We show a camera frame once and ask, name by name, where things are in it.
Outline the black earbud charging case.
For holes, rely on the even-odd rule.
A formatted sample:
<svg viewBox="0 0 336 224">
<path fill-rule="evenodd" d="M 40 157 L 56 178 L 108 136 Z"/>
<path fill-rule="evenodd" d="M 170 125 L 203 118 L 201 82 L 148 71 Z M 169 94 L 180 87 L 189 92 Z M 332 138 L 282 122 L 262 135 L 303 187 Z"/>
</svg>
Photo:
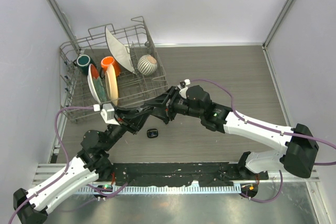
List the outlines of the black earbud charging case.
<svg viewBox="0 0 336 224">
<path fill-rule="evenodd" d="M 156 138 L 159 135 L 158 129 L 155 129 L 155 128 L 148 129 L 146 131 L 146 135 L 148 138 Z"/>
</svg>

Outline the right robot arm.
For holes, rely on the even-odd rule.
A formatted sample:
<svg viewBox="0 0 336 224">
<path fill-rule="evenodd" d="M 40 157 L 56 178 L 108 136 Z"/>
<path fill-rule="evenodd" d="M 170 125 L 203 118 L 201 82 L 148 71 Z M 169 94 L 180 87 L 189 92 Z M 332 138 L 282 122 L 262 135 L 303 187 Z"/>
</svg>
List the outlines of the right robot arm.
<svg viewBox="0 0 336 224">
<path fill-rule="evenodd" d="M 177 114 L 191 116 L 199 118 L 201 125 L 210 131 L 246 137 L 269 146 L 269 151 L 243 153 L 237 166 L 242 179 L 280 169 L 300 178 L 311 176 L 319 146 L 302 124 L 291 128 L 250 118 L 213 102 L 200 86 L 171 87 L 145 105 L 153 107 L 153 116 L 165 123 L 174 120 Z"/>
</svg>

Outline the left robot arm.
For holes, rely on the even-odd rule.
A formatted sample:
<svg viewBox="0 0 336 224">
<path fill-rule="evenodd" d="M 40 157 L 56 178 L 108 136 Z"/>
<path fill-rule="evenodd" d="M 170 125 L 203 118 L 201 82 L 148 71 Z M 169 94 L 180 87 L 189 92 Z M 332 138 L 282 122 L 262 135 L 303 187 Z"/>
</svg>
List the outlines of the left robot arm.
<svg viewBox="0 0 336 224">
<path fill-rule="evenodd" d="M 108 151 L 126 132 L 136 134 L 152 114 L 153 107 L 120 109 L 111 103 L 87 106 L 86 110 L 100 112 L 108 128 L 104 132 L 89 130 L 81 142 L 82 149 L 66 165 L 32 189 L 18 189 L 13 194 L 13 216 L 21 223 L 44 223 L 48 215 L 81 187 L 100 180 L 107 181 L 113 165 Z"/>
</svg>

